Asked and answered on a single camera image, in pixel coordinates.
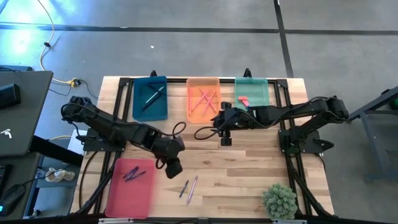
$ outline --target concrete floor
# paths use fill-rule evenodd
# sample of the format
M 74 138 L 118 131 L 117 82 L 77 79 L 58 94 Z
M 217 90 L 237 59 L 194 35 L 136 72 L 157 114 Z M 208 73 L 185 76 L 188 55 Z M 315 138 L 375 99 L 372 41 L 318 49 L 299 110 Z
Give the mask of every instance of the concrete floor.
M 115 27 L 223 27 L 277 29 L 272 0 L 90 0 L 45 1 L 56 24 Z M 398 1 L 280 0 L 286 29 L 398 30 Z M 35 0 L 9 0 L 0 22 L 48 24 Z M 42 42 L 49 31 L 1 30 L 0 64 L 40 70 Z M 57 31 L 44 59 L 55 77 L 85 79 L 98 94 L 105 75 L 287 77 L 279 34 Z M 369 35 L 287 35 L 294 77 L 304 78 L 309 97 L 337 95 L 349 111 L 398 83 L 398 37 Z M 62 86 L 51 86 L 67 91 Z M 71 95 L 89 96 L 85 88 Z M 69 96 L 49 93 L 36 134 L 71 134 L 59 108 Z M 320 130 L 335 143 L 325 153 L 335 213 L 344 218 L 397 223 L 398 181 L 365 183 L 374 172 L 362 124 Z

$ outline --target computer mouse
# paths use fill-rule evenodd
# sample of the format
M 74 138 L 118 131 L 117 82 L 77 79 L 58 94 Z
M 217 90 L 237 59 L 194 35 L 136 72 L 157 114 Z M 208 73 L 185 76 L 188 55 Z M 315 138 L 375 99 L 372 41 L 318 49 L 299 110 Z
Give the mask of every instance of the computer mouse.
M 7 216 L 14 211 L 24 193 L 25 187 L 21 184 L 10 187 L 0 199 L 0 216 Z

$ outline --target succulent plant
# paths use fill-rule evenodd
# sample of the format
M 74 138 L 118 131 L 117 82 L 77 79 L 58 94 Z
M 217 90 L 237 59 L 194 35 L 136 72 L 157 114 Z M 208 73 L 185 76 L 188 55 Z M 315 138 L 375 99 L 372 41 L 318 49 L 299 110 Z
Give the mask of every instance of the succulent plant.
M 280 184 L 274 184 L 268 191 L 262 193 L 263 204 L 272 220 L 294 219 L 294 214 L 297 211 L 296 197 L 292 189 Z

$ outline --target green tray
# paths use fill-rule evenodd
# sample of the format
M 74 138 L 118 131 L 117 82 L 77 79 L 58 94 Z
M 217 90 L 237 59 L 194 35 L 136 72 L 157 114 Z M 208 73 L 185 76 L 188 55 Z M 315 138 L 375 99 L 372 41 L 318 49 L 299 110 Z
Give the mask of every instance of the green tray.
M 235 78 L 235 107 L 246 109 L 240 96 L 248 98 L 249 106 L 269 105 L 268 80 L 266 78 Z

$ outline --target wooden table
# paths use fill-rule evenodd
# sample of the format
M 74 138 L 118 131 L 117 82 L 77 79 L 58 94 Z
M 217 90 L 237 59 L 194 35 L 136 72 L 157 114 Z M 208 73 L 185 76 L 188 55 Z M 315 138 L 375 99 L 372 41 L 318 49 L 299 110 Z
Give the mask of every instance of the wooden table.
M 120 77 L 104 77 L 99 93 L 98 108 L 108 113 L 113 112 L 116 92 Z M 288 78 L 289 92 L 292 104 L 303 103 L 308 100 L 304 80 Z M 169 118 L 167 121 L 148 122 L 166 133 L 171 133 L 174 125 L 179 121 L 187 122 L 186 113 L 186 84 L 168 84 Z M 126 90 L 121 100 L 123 108 Z M 276 105 L 274 88 L 269 87 L 270 102 Z M 234 84 L 221 84 L 222 101 L 234 102 Z M 296 119 L 296 124 L 304 123 L 308 118 Z M 221 147 L 219 137 L 212 137 L 205 141 L 197 141 L 193 133 L 206 124 L 192 124 L 187 122 L 186 130 L 181 134 L 185 143 L 185 151 L 178 156 L 183 166 L 183 172 L 173 179 L 168 179 L 162 170 L 155 175 L 153 209 L 150 217 L 216 217 L 216 218 L 267 218 L 262 205 L 261 195 L 272 184 L 281 183 L 289 186 L 286 162 L 280 153 L 277 140 L 279 125 L 269 129 L 233 131 L 233 145 Z M 91 153 L 83 160 L 80 174 L 86 166 Z M 83 203 L 90 197 L 98 185 L 104 152 L 99 152 L 87 168 L 83 180 Z M 123 158 L 153 159 L 153 155 L 132 145 L 126 147 Z M 303 166 L 307 178 L 307 185 L 314 196 L 330 213 L 333 213 L 328 183 L 319 158 L 314 155 L 302 155 Z M 186 206 L 187 194 L 196 175 L 199 175 L 194 196 L 190 205 Z M 186 180 L 190 180 L 184 196 L 178 197 Z M 71 212 L 78 210 L 78 189 Z M 302 193 L 298 189 L 300 208 L 303 212 Z M 105 209 L 108 198 L 109 184 L 104 190 L 101 212 Z

